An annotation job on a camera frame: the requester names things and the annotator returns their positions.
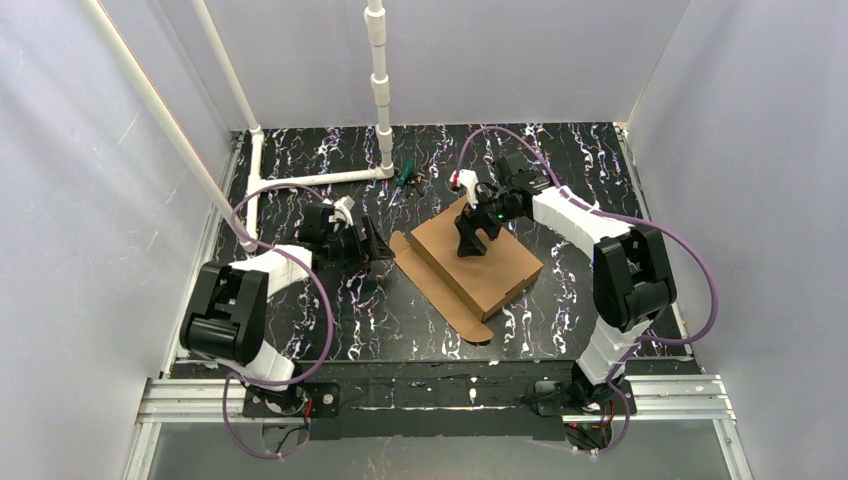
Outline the brown cardboard box sheet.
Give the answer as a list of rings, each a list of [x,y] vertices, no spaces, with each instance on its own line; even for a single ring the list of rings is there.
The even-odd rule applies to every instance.
[[[493,241],[477,234],[484,256],[458,256],[454,220],[464,205],[457,200],[409,233],[394,231],[389,247],[395,264],[459,337],[482,344],[493,338],[486,321],[537,280],[543,263],[506,230]]]

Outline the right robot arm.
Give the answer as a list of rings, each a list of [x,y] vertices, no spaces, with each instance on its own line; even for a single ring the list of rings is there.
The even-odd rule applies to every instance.
[[[530,169],[518,154],[497,159],[493,167],[494,182],[481,182],[468,169],[450,177],[451,189],[466,195],[454,221],[458,257],[484,256],[503,224],[520,217],[576,246],[591,261],[599,318],[575,377],[590,386],[617,379],[626,351],[676,298],[661,232],[605,217],[550,176]]]

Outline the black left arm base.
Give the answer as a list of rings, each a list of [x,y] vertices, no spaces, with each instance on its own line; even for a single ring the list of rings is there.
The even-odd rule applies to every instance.
[[[242,414],[247,418],[334,418],[340,411],[338,383],[302,382],[281,391],[245,385]]]

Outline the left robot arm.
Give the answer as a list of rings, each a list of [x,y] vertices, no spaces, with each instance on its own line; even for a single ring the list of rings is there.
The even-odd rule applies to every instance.
[[[300,376],[294,361],[265,339],[269,299],[325,268],[353,274],[394,258],[370,216],[353,219],[353,205],[349,197],[309,204],[295,243],[243,261],[205,263],[180,326],[180,345],[262,389],[286,390]]]

